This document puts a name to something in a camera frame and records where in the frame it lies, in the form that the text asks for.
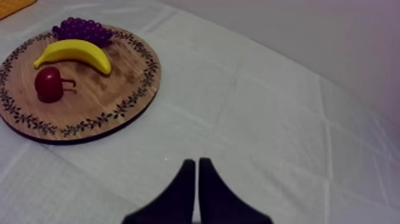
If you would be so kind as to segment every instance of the wooden tray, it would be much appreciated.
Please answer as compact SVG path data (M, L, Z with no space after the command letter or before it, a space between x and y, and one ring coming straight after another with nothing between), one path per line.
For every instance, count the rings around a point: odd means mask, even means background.
M15 49L0 66L0 115L20 134L37 141L68 143L105 136L128 124L146 108L160 85L161 67L153 49L136 35L116 27L112 45L104 48L112 72L101 76L77 61L51 64L61 77L74 79L74 92L46 104L38 100L33 62L56 40L50 31Z

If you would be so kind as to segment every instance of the purple grape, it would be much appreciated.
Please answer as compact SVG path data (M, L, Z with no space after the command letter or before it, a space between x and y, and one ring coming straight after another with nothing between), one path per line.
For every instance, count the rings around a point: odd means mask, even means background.
M111 30L106 30L104 35L107 39L109 39L113 36L113 32Z
M65 26L67 26L67 21L66 21L66 20L64 20L64 21L61 23L61 27L65 27Z
M69 17L59 27L54 26L52 31L58 40L81 39L99 47L110 45L110 38L113 36L113 32L102 27L101 23L78 17Z
M59 28L58 26L53 26L52 31L53 31L54 33L58 33L58 32L60 31L60 28Z

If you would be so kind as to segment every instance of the white tablecloth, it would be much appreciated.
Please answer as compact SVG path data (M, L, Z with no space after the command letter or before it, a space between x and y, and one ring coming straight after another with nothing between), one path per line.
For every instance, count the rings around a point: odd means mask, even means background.
M152 1L79 2L39 0L0 21L0 60L69 16L91 18L153 47L159 93L130 126L87 144L41 145L1 122L0 223L120 223L185 158L200 157L276 224L400 223L400 128L392 122L186 12Z

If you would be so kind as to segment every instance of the plastic fruit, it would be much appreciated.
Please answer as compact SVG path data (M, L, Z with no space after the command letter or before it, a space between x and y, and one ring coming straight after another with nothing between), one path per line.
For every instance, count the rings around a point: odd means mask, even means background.
M80 39L102 48L111 44L110 38L113 32L102 27L93 20L70 17L62 21L60 26L54 26L54 37L59 41L65 39Z
M98 46L81 40L57 41L48 45L33 65L38 68L44 62L70 59L86 62L104 74L111 72L110 61L104 52Z
M63 82L70 82L76 87L73 79L61 78L60 71L55 67L42 69L35 78L37 97L42 102L55 102L64 95Z

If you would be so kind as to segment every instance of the yellow banana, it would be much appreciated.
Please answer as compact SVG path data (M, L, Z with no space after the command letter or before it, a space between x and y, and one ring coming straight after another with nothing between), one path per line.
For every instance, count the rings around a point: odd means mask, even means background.
M98 46L88 41L75 39L57 41L48 45L42 56L33 65L35 68L38 68L44 62L56 62L67 59L86 62L104 74L111 72L110 61Z

